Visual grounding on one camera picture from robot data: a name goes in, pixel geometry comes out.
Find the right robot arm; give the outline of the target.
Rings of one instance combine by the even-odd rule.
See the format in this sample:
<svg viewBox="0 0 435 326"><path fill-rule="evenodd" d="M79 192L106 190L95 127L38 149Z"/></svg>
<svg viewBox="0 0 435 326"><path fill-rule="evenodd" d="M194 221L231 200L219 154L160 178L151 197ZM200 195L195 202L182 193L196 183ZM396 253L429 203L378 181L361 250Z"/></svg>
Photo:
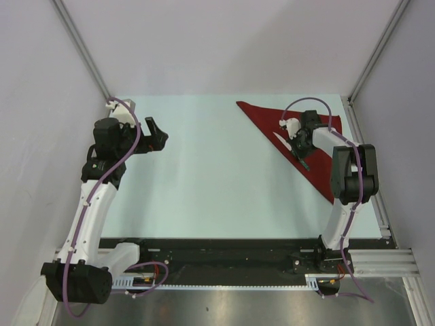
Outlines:
<svg viewBox="0 0 435 326"><path fill-rule="evenodd" d="M347 247L353 220L379 190L375 147L346 139L333 127L323 124L315 110L301 113L300 129L289 142L300 163L317 150L332 159L330 188L334 203L326 229L314 248L314 266L323 273L350 268Z"/></svg>

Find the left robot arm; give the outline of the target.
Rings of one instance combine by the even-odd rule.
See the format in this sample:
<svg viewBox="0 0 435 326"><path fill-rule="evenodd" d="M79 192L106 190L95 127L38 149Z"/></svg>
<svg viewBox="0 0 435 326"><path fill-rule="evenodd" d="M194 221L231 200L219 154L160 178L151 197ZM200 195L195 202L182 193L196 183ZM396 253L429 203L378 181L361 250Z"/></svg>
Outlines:
<svg viewBox="0 0 435 326"><path fill-rule="evenodd" d="M82 167L80 201L71 229L57 258L41 268L59 302L104 304L115 278L130 267L140 272L149 266L150 254L131 242L98 256L103 226L126 172L125 161L134 154L163 150L169 137L152 117L145 123L147 136L140 126L114 117L94 124L94 144Z"/></svg>

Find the green handled table knife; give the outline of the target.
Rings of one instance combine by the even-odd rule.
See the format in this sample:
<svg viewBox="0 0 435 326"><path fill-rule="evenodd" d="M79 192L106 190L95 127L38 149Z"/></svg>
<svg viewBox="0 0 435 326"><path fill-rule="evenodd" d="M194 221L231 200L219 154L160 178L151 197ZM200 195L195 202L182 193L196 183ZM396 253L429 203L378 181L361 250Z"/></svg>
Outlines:
<svg viewBox="0 0 435 326"><path fill-rule="evenodd" d="M290 153L298 160L298 162L307 170L310 171L309 166L307 165L307 163L300 159L297 155L296 152L293 150L292 146L290 145L290 142L288 141L288 139L284 139L281 135L279 135L276 132L273 132L273 134L277 137L277 139L290 151Z"/></svg>

